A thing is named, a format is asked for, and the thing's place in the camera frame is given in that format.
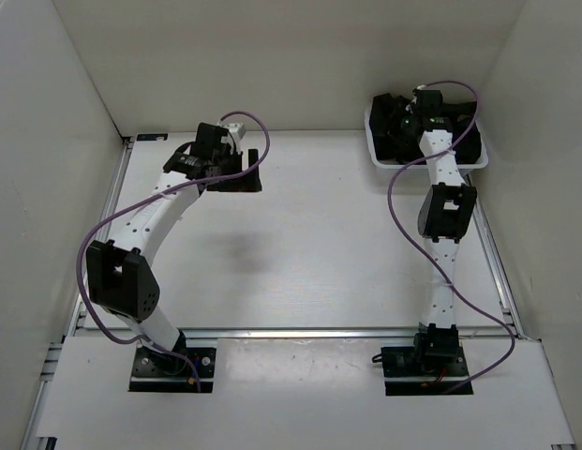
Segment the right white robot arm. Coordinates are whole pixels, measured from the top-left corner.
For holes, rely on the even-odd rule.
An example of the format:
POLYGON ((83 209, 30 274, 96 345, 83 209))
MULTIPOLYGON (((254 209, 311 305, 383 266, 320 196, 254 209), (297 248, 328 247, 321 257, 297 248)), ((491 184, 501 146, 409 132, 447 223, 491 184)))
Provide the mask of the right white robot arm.
POLYGON ((468 187, 457 167, 453 151, 453 126, 442 115, 443 96, 439 90, 418 87, 408 107, 410 117, 404 127, 419 139, 426 157, 430 188, 418 215, 418 233, 432 258, 432 287, 429 309, 414 338, 411 362, 422 374, 431 375, 458 358, 458 331, 455 324, 452 289, 459 243, 465 236, 476 190, 468 187))

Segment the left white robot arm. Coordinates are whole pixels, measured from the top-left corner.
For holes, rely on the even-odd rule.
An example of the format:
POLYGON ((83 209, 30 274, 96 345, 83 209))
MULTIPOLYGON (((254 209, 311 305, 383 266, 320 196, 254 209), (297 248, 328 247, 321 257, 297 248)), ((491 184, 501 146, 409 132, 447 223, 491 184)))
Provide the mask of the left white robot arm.
POLYGON ((152 271, 175 223, 204 191, 259 192, 255 149, 243 153, 242 123, 201 123, 194 141, 180 145, 164 164, 152 201, 133 208, 123 227, 85 250, 89 302, 124 322, 150 359, 167 375, 187 364, 186 340, 160 310, 152 271))

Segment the black shorts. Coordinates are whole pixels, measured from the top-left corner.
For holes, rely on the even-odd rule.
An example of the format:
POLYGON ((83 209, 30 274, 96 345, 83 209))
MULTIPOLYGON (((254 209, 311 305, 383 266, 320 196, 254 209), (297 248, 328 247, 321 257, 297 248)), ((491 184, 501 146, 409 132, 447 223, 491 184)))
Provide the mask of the black shorts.
POLYGON ((368 119, 377 159, 407 164, 423 153, 423 133, 434 126, 453 134, 459 164, 473 164, 481 155, 480 131, 473 119, 475 101, 447 103, 439 90, 424 91, 411 99, 382 94, 373 97, 368 119))

